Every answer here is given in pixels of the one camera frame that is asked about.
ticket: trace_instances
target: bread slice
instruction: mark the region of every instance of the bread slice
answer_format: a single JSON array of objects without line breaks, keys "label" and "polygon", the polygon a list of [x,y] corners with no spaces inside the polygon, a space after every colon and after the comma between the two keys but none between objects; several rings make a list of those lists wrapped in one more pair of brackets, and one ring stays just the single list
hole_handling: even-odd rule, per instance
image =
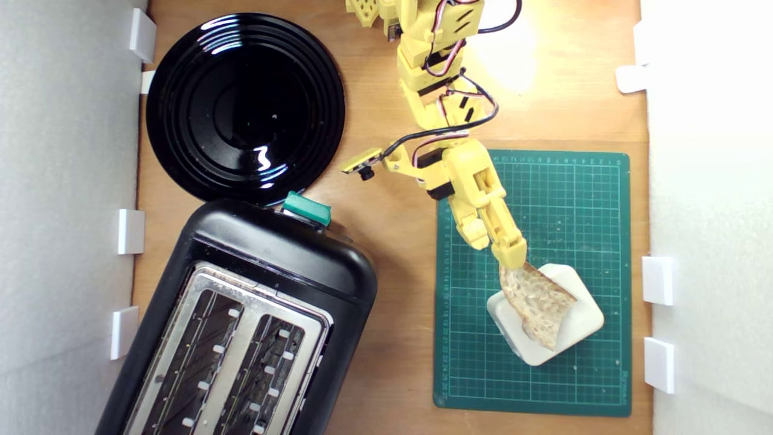
[{"label": "bread slice", "polygon": [[500,265],[499,283],[523,321],[523,332],[545,348],[556,350],[561,322],[577,298],[529,263],[520,269]]}]

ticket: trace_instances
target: white bracket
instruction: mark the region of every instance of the white bracket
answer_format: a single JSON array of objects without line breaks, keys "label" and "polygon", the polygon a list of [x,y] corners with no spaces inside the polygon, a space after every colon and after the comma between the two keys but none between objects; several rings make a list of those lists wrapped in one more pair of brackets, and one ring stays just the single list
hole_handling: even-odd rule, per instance
[{"label": "white bracket", "polygon": [[655,41],[651,26],[644,20],[633,26],[635,65],[623,65],[615,71],[618,89],[623,94],[644,91],[650,85],[650,71],[647,70],[647,65],[655,56]]},{"label": "white bracket", "polygon": [[153,63],[155,55],[156,27],[141,9],[134,8],[131,13],[131,35],[129,49],[145,63]]},{"label": "white bracket", "polygon": [[672,306],[674,259],[669,257],[642,257],[642,295],[650,303]]},{"label": "white bracket", "polygon": [[644,382],[674,393],[674,345],[652,337],[644,339]]},{"label": "white bracket", "polygon": [[124,308],[113,312],[113,334],[110,346],[110,359],[117,360],[129,352],[139,327],[138,307]]},{"label": "white bracket", "polygon": [[145,212],[122,208],[118,211],[118,254],[145,251]]},{"label": "white bracket", "polygon": [[147,95],[150,92],[150,83],[155,76],[155,70],[142,71],[142,84],[140,85],[140,95]]}]

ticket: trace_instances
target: grid lines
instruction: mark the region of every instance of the grid lines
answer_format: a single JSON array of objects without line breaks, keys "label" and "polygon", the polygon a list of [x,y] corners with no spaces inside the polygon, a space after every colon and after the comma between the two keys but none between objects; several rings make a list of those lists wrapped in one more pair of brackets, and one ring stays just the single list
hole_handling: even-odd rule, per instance
[{"label": "grid lines", "polygon": [[521,361],[485,308],[500,290],[490,248],[475,251],[438,204],[434,401],[440,407],[627,416],[631,276],[625,154],[492,150],[536,267],[572,265],[604,326],[540,367]]}]

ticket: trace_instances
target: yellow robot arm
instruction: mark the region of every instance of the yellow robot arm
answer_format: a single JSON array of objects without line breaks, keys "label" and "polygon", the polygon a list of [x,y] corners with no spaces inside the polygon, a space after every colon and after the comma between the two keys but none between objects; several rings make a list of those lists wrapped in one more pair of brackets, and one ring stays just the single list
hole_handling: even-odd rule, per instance
[{"label": "yellow robot arm", "polygon": [[[425,131],[406,135],[386,149],[373,148],[344,164],[344,173],[373,177],[380,163],[411,176],[435,200],[448,199],[457,230],[471,247],[492,252],[500,264],[518,269],[526,261],[526,239],[504,201],[489,152],[469,132],[493,118],[499,106],[465,76],[465,39],[477,34],[483,0],[346,0],[363,26],[378,15],[389,40],[400,38],[397,69],[408,106]],[[516,10],[511,22],[517,18]],[[436,98],[428,95],[437,93]],[[493,110],[485,110],[486,103]],[[424,139],[409,154],[406,143]]]}]

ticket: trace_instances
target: wooden surface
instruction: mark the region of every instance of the wooden surface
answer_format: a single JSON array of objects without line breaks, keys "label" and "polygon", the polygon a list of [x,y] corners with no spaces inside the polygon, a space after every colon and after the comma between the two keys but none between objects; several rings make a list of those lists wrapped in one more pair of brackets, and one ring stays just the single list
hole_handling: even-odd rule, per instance
[{"label": "wooden surface", "polygon": [[[435,206],[407,177],[377,170],[363,183],[335,168],[351,155],[416,129],[397,87],[396,43],[380,22],[363,29],[343,0],[150,0],[156,60],[185,32],[233,12],[267,12],[312,31],[339,63],[347,98],[344,139],[333,164],[307,192],[332,205],[347,234],[374,255],[379,293],[350,367],[330,434],[652,433],[652,390],[643,381],[642,337],[650,332],[640,261],[649,249],[647,129],[643,95],[624,96],[615,68],[633,61],[636,0],[525,0],[505,32],[469,41],[468,74],[502,106],[476,132],[489,148],[627,152],[631,157],[633,414],[597,418],[438,409],[432,404]],[[509,16],[490,0],[485,24]],[[134,303],[144,310],[186,219],[201,203],[158,165],[141,127],[138,207],[147,215],[136,262]]]}]

